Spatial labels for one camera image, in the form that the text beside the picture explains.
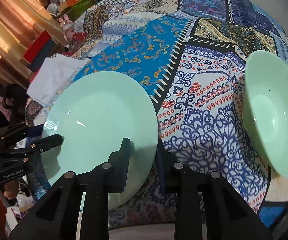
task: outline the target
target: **mint green bowl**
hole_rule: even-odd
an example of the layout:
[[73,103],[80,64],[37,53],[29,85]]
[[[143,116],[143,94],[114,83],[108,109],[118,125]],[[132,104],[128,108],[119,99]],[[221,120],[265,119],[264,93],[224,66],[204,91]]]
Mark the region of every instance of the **mint green bowl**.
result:
[[288,66],[271,52],[247,60],[243,125],[254,149],[288,177]]

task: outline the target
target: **mint green plate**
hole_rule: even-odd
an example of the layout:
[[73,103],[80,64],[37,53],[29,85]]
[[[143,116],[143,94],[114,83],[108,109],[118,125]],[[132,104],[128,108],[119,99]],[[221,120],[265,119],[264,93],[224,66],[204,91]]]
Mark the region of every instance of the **mint green plate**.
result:
[[247,60],[243,124],[254,149],[288,177],[288,66],[271,52]]
[[153,103],[131,77],[113,71],[87,75],[70,85],[53,105],[42,137],[58,133],[59,148],[42,153],[46,177],[53,185],[65,172],[91,171],[131,140],[126,187],[109,194],[109,209],[129,200],[145,182],[155,157],[158,139]]

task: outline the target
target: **checkered pattern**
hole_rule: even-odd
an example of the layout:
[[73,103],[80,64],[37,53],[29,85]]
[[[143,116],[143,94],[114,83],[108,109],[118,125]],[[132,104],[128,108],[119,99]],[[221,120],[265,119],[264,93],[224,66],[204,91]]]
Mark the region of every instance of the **checkered pattern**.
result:
[[98,4],[123,4],[129,3],[132,0],[102,0]]

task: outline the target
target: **red book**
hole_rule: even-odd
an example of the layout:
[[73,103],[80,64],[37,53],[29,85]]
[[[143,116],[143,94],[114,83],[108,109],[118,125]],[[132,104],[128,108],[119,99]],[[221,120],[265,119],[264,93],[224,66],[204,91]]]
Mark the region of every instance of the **red book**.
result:
[[36,58],[37,54],[41,51],[41,49],[45,46],[45,44],[51,39],[51,36],[47,31],[44,31],[28,48],[23,58],[31,64],[33,60]]

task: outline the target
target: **hand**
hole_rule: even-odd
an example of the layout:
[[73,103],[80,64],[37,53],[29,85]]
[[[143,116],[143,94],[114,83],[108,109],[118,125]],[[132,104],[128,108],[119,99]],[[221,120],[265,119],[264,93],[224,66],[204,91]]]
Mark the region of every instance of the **hand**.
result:
[[4,184],[4,189],[5,189],[4,197],[8,199],[16,198],[18,194],[18,188],[19,188],[18,179],[14,179],[12,181],[5,183]]

